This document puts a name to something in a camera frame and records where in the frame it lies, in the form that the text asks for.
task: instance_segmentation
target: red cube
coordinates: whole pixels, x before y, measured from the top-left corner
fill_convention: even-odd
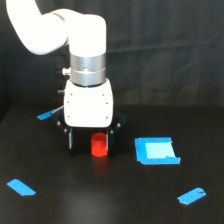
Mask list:
[[[107,155],[107,135],[96,133],[91,138],[91,153],[93,156],[102,157]]]

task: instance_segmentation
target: blue tape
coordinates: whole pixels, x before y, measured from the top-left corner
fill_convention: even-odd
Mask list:
[[[206,193],[201,188],[195,188],[192,191],[189,191],[188,193],[178,197],[177,199],[180,201],[180,203],[189,205],[192,202],[204,197]]]
[[[47,119],[47,118],[51,117],[53,111],[54,110],[51,110],[51,111],[48,111],[47,113],[41,114],[41,115],[37,116],[37,118],[41,121],[44,119]]]
[[[173,143],[171,138],[139,138],[140,143]]]
[[[17,179],[10,181],[9,183],[7,183],[7,185],[21,196],[34,195],[36,193],[35,191],[30,189],[24,183],[22,183]]]
[[[171,138],[138,138],[135,139],[135,148],[137,161],[144,165],[168,165],[168,164],[180,164],[181,158],[170,157],[165,158],[148,158],[146,143],[172,143]]]
[[[140,162],[144,165],[176,165],[180,164],[179,157],[166,157],[165,159],[143,159]]]

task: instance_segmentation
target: blue square tape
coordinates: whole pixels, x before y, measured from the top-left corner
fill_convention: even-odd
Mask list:
[[[7,183],[7,185],[21,196],[34,195],[36,193],[17,179],[10,181],[9,183]]]
[[[177,199],[180,201],[180,203],[189,205],[194,201],[197,201],[198,199],[204,197],[206,193],[201,188],[195,188],[192,191],[189,191],[188,193],[178,197]]]

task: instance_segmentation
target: silver metal band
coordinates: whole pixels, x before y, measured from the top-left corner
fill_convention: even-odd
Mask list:
[[[70,80],[81,86],[93,86],[106,81],[106,68],[97,72],[80,73],[71,69]]]
[[[70,64],[75,71],[101,71],[106,68],[106,54],[95,57],[78,57],[70,54]]]

